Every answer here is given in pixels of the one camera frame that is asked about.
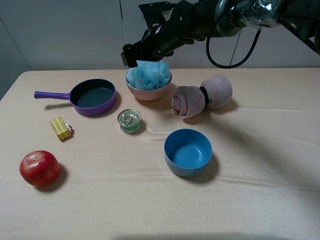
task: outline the pan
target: pan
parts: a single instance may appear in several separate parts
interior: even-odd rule
[[[35,91],[35,99],[69,100],[75,111],[92,117],[106,113],[116,103],[116,88],[105,79],[90,79],[76,85],[70,93]]]

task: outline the table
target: table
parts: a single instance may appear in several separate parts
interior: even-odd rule
[[[135,99],[126,70],[30,71],[0,101],[1,240],[319,240],[320,68],[172,69],[168,94]],[[215,75],[232,83],[232,101],[182,120],[170,107],[177,86]],[[84,117],[63,100],[91,78],[114,83],[118,102]],[[142,129],[122,133],[118,113],[137,109]],[[60,142],[49,121],[75,129]],[[164,158],[170,132],[204,133],[214,149],[206,172],[173,174]],[[29,152],[46,150],[63,166],[42,190],[19,173]]]

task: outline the blue bowl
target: blue bowl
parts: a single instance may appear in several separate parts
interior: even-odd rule
[[[208,138],[193,129],[172,132],[164,142],[166,164],[172,172],[184,177],[201,173],[212,157]]]

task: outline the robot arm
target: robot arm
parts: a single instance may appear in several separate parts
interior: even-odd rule
[[[320,46],[317,0],[199,0],[195,4],[182,0],[177,4],[156,2],[139,7],[148,29],[140,41],[123,46],[122,60],[129,68],[137,67],[137,60],[155,62],[172,56],[175,49],[195,40],[232,37],[246,26],[282,24],[314,51]],[[172,8],[166,21],[162,12]]]

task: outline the yellow block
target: yellow block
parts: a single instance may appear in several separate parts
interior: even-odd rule
[[[68,129],[66,123],[62,120],[61,117],[57,117],[56,119],[51,120],[50,125],[60,141],[66,140],[71,136],[71,128],[69,127]]]

